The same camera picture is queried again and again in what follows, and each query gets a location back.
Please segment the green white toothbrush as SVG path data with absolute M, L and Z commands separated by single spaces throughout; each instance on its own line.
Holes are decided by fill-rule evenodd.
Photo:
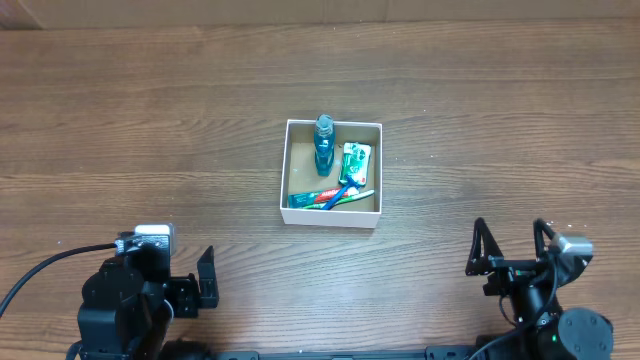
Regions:
M 338 205 L 342 205 L 342 204 L 346 204 L 346 203 L 351 203 L 351 202 L 356 202 L 356 201 L 371 197 L 374 194 L 375 194 L 375 190 L 372 189 L 372 190 L 368 190 L 368 191 L 365 191 L 365 192 L 362 192 L 362 193 L 349 195 L 347 197 L 341 198 L 340 200 L 336 201 L 334 206 L 338 206 Z M 322 210 L 327 204 L 328 204 L 328 202 L 311 204 L 311 205 L 306 205 L 306 206 L 302 207 L 302 209 Z

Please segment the green white soap packet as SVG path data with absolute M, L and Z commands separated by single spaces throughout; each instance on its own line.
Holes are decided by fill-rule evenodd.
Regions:
M 345 142 L 339 182 L 346 185 L 347 177 L 350 177 L 360 187 L 364 187 L 368 180 L 371 152 L 372 147 L 368 144 Z

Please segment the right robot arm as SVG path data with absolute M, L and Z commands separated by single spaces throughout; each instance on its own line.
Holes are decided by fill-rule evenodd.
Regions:
M 587 308 L 565 310 L 558 290 L 586 270 L 594 248 L 581 234 L 554 231 L 544 220 L 533 222 L 535 258 L 508 260 L 485 220 L 474 222 L 465 268 L 468 276 L 485 276 L 486 296 L 511 302 L 513 329 L 476 338 L 471 359 L 609 359 L 613 324 Z

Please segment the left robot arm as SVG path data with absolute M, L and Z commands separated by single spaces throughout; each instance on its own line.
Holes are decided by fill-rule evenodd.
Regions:
M 168 251 L 137 243 L 103 262 L 83 285 L 77 321 L 81 340 L 68 359 L 212 359 L 209 346 L 195 341 L 167 341 L 177 318 L 196 318 L 215 308 L 219 292 L 214 250 L 197 262 L 198 273 L 173 277 Z

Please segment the teal mouthwash bottle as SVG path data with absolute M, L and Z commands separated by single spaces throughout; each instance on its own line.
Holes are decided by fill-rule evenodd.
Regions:
M 315 122 L 315 165 L 319 176 L 328 177 L 334 162 L 335 131 L 330 115 L 322 114 Z

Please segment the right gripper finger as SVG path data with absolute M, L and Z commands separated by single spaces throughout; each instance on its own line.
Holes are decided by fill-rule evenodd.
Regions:
M 553 250 L 550 250 L 546 245 L 545 239 L 552 240 L 555 232 L 544 219 L 538 218 L 533 222 L 533 235 L 537 260 L 542 260 L 547 257 L 548 253 L 553 253 Z
M 496 240 L 482 217 L 474 222 L 472 245 L 465 268 L 467 276 L 486 275 L 504 259 Z

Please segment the red teal toothpaste tube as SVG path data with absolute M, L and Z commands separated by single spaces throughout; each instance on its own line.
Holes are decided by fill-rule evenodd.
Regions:
M 322 209 L 324 204 L 329 202 L 336 194 L 341 191 L 341 187 L 331 188 L 323 191 L 313 191 L 288 196 L 288 206 L 290 208 L 318 208 Z M 359 195 L 358 188 L 349 188 L 346 190 L 336 205 L 346 203 L 348 198 Z

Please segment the blue disposable razor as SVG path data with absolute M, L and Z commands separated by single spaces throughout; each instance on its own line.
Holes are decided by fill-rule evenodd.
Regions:
M 336 203 L 342 198 L 343 194 L 351 188 L 360 188 L 361 185 L 355 181 L 350 175 L 345 176 L 346 184 L 322 207 L 322 210 L 331 210 Z

